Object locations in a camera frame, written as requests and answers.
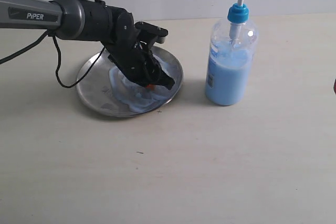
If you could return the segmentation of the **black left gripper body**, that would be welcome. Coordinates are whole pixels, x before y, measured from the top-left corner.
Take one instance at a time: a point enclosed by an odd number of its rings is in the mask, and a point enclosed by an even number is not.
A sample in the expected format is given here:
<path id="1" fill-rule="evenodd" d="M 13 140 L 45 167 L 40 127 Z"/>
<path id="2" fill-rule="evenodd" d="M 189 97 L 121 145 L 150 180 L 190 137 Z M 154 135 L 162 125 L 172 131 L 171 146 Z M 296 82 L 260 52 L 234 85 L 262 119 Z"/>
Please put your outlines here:
<path id="1" fill-rule="evenodd" d="M 159 35 L 141 29 L 134 40 L 124 39 L 114 43 L 103 42 L 109 59 L 131 82 L 142 87 L 162 84 L 162 68 L 154 58 L 152 46 Z"/>

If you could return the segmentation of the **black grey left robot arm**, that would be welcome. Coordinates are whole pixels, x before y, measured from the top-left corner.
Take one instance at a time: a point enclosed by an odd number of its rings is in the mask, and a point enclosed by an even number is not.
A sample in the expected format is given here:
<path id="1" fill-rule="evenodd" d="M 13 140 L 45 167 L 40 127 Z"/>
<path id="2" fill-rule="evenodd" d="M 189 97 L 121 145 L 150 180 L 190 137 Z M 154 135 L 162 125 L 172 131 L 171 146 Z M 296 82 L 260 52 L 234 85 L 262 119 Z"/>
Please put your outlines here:
<path id="1" fill-rule="evenodd" d="M 134 22 L 124 8 L 100 0 L 1 0 L 1 28 L 42 29 L 46 36 L 62 40 L 99 41 L 129 81 L 169 90 L 175 84 L 151 50 L 164 42 L 168 31 Z"/>

